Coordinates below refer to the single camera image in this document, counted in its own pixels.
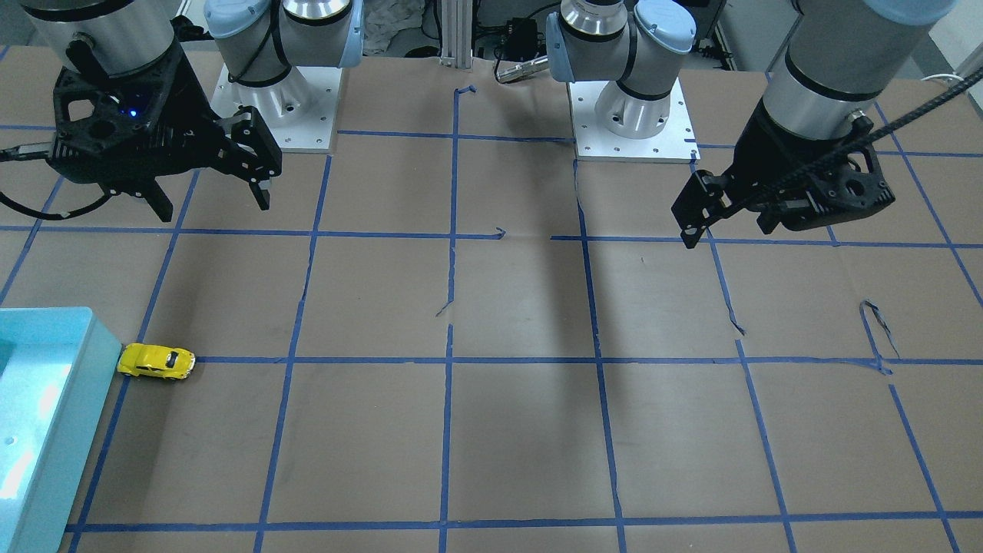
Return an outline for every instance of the blue joint cap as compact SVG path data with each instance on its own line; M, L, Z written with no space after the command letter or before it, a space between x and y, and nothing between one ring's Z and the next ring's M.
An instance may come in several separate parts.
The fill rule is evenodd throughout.
M566 51L566 41L559 27L559 15L556 12L547 17L547 56L549 57L549 73L553 79L561 83L576 83L573 78L573 67L570 65L570 54Z
M882 18L901 25L923 27L952 11L956 0L864 0Z
M696 22L693 16L672 0L638 0L635 21L652 40L677 54L693 49Z
M204 20L215 38L228 38L255 23L269 10L270 0L207 0Z
M348 38L345 49L341 51L338 67L355 67L362 63L362 49L365 41L364 12L362 0L352 0L352 19L348 24Z

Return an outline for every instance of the white cable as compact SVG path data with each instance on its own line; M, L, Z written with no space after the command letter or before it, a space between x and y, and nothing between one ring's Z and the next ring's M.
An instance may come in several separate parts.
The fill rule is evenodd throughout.
M954 75L952 73L940 73L938 75L929 75L928 77L922 79L922 81L931 81L933 79L955 79L960 83L965 81L963 77L960 77L959 75Z

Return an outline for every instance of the white mounting plate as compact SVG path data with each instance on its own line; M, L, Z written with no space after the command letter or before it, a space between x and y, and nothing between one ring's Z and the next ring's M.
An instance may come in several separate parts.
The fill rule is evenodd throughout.
M653 138L633 140L619 137L605 128L594 113L594 104L607 85L606 81L571 83L570 112L577 139L577 158L595 161L643 161L649 163L689 163L695 155L696 135L689 120L689 110L676 79L672 86L672 110L665 128Z
M334 119L338 113L342 70L337 67L298 67L314 88L317 99L303 117L283 127L270 126L276 144L284 152L301 154L330 154L334 141ZM229 72L223 65L218 76L211 108L221 117L231 117L239 109L229 86Z

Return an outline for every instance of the light blue bin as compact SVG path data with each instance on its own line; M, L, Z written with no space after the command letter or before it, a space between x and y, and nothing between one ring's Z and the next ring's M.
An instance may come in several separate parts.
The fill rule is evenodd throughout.
M120 348L87 307L0 309L0 552L58 550Z

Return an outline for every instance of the yellow toy car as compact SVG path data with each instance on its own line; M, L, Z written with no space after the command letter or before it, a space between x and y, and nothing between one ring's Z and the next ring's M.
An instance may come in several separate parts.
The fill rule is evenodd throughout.
M131 343L120 355L116 370L130 376L184 380L195 368L195 355L180 347Z

